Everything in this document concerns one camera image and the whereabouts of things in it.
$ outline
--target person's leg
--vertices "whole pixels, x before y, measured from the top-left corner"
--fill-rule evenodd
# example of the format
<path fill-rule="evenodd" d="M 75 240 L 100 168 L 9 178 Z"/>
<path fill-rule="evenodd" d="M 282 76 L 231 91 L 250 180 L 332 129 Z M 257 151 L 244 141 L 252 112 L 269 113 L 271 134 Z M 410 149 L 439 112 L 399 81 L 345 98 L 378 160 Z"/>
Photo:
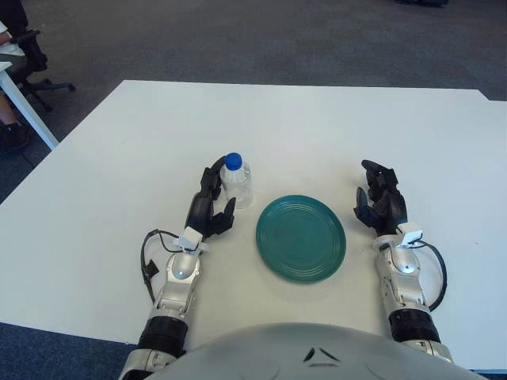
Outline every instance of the person's leg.
<path fill-rule="evenodd" d="M 7 69 L 8 74 L 26 66 L 26 57 L 23 55 L 0 54 L 0 61 L 8 61 L 12 66 Z M 10 107 L 7 99 L 0 93 L 0 154 L 11 153 L 28 145 L 30 141 L 29 128 L 17 120 L 16 114 Z"/>
<path fill-rule="evenodd" d="M 29 143 L 29 128 L 17 121 L 7 99 L 0 93 L 0 154 L 12 153 Z"/>
<path fill-rule="evenodd" d="M 17 123 L 17 117 L 2 93 L 0 93 L 0 121 L 5 125 Z"/>

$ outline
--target table leg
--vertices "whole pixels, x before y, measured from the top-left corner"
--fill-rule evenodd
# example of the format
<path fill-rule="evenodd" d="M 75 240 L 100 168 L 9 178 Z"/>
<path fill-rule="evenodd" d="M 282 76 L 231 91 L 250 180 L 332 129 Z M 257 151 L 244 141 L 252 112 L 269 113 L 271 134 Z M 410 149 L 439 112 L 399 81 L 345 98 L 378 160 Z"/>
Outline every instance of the table leg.
<path fill-rule="evenodd" d="M 36 114 L 30 103 L 27 102 L 23 94 L 5 71 L 0 72 L 0 86 L 19 112 L 21 112 L 33 129 L 35 129 L 46 145 L 49 146 L 49 149 L 55 149 L 58 145 L 58 140 L 51 131 L 49 131 L 44 121 Z"/>

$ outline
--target black cable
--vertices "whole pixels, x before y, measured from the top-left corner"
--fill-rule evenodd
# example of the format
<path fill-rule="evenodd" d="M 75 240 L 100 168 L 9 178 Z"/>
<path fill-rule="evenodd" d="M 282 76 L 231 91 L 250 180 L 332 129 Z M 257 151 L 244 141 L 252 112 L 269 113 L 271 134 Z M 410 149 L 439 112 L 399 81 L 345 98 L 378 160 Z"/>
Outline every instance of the black cable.
<path fill-rule="evenodd" d="M 440 264 L 440 270 L 442 271 L 442 287 L 440 288 L 440 293 L 438 294 L 438 297 L 436 298 L 435 302 L 429 306 L 429 311 L 434 311 L 442 303 L 442 300 L 444 299 L 445 296 L 445 291 L 447 290 L 447 268 L 445 267 L 444 258 L 442 257 L 442 255 L 440 254 L 435 245 L 431 245 L 426 241 L 422 240 L 418 240 L 417 243 L 421 243 L 421 245 L 418 245 L 417 247 L 408 247 L 408 248 L 411 249 L 419 249 L 423 247 L 430 248 L 435 254 L 436 258 L 438 259 L 438 262 Z"/>
<path fill-rule="evenodd" d="M 148 273 L 148 266 L 146 265 L 146 258 L 144 256 L 144 249 L 146 247 L 146 243 L 150 238 L 152 238 L 155 235 L 158 235 L 160 237 L 160 242 L 162 243 L 162 246 L 167 252 L 171 253 L 178 253 L 181 252 L 181 250 L 171 250 L 166 247 L 166 244 L 164 243 L 164 239 L 162 238 L 162 234 L 170 235 L 173 238 L 178 238 L 176 234 L 173 234 L 169 231 L 163 231 L 163 230 L 152 230 L 147 233 L 146 237 L 144 238 L 143 245 L 141 246 L 141 274 L 143 275 L 143 281 L 146 285 L 146 288 L 148 289 L 148 294 L 150 295 L 151 301 L 155 302 L 155 296 L 153 295 L 153 287 L 151 286 L 151 278 L 150 274 Z"/>

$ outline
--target black shoe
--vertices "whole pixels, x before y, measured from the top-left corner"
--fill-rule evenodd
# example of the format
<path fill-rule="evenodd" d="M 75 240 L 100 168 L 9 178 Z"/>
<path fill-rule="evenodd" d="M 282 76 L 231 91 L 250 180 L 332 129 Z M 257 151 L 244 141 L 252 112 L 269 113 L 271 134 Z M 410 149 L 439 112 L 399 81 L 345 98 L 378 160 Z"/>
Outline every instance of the black shoe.
<path fill-rule="evenodd" d="M 24 124 L 14 123 L 0 127 L 0 154 L 19 151 L 30 142 L 30 129 Z"/>

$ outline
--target blue bottle cap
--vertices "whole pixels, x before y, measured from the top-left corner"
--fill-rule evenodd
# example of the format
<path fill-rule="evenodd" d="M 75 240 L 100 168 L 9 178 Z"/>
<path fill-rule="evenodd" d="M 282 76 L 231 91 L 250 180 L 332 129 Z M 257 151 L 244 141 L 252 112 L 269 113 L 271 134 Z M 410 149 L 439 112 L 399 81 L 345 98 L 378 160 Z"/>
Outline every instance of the blue bottle cap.
<path fill-rule="evenodd" d="M 229 153 L 225 156 L 225 166 L 229 170 L 238 170 L 241 168 L 242 163 L 241 155 L 237 153 Z"/>

